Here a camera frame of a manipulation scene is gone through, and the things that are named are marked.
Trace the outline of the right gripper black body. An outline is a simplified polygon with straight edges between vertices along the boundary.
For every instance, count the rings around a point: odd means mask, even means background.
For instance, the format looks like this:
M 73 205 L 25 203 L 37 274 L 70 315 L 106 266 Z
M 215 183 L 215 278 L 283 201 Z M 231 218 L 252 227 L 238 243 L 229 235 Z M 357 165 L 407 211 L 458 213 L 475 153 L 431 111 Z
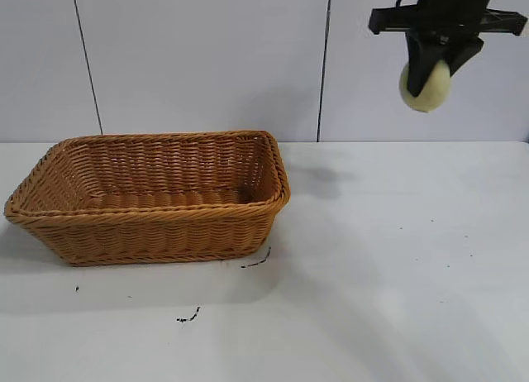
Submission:
M 382 32 L 416 31 L 427 35 L 477 36 L 480 33 L 522 34 L 522 14 L 488 7 L 490 0 L 417 0 L 404 5 L 374 8 L 369 30 Z

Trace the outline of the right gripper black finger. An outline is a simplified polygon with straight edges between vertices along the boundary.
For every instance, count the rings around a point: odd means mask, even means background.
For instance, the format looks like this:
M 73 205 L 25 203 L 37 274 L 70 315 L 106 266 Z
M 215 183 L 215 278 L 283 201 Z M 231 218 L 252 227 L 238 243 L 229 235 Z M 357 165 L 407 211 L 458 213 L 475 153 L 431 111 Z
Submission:
M 483 48 L 484 41 L 478 36 L 452 38 L 447 49 L 447 65 L 454 75 L 464 64 Z
M 432 70 L 441 59 L 441 44 L 436 39 L 406 35 L 408 54 L 407 90 L 418 97 Z

